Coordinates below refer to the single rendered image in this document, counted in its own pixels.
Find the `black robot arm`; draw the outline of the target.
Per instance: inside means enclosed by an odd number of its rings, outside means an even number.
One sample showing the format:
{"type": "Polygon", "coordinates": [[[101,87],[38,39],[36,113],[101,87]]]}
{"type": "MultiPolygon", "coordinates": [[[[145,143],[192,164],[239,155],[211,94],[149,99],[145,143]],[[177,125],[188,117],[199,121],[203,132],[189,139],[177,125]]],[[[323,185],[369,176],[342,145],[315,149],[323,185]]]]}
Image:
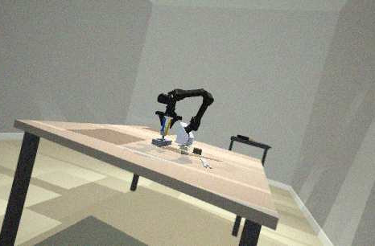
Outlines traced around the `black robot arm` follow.
{"type": "Polygon", "coordinates": [[[168,95],[166,94],[159,94],[157,101],[159,103],[175,106],[176,101],[180,101],[186,97],[194,97],[194,96],[202,96],[203,97],[203,104],[200,106],[200,109],[195,117],[192,117],[190,121],[190,125],[184,127],[187,133],[190,133],[192,130],[197,131],[200,126],[200,120],[204,115],[207,107],[211,105],[214,101],[211,93],[205,91],[203,88],[201,89],[194,89],[194,90],[183,90],[183,89],[174,89],[173,91],[169,92],[168,95]],[[173,97],[171,96],[173,95],[173,97]]]}

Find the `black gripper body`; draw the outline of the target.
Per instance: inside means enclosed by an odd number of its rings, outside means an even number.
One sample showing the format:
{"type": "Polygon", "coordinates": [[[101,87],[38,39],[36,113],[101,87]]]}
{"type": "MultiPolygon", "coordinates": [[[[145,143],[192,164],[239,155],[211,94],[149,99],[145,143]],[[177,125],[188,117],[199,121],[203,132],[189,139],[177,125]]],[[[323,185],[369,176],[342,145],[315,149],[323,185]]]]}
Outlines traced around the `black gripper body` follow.
{"type": "Polygon", "coordinates": [[[160,112],[160,111],[156,111],[155,114],[157,114],[159,116],[162,116],[162,117],[164,117],[164,116],[173,117],[173,119],[175,119],[175,120],[181,120],[182,121],[182,117],[181,116],[173,115],[174,111],[175,111],[175,106],[168,105],[168,106],[166,106],[166,108],[167,109],[166,109],[165,113],[164,112],[160,112]]]}

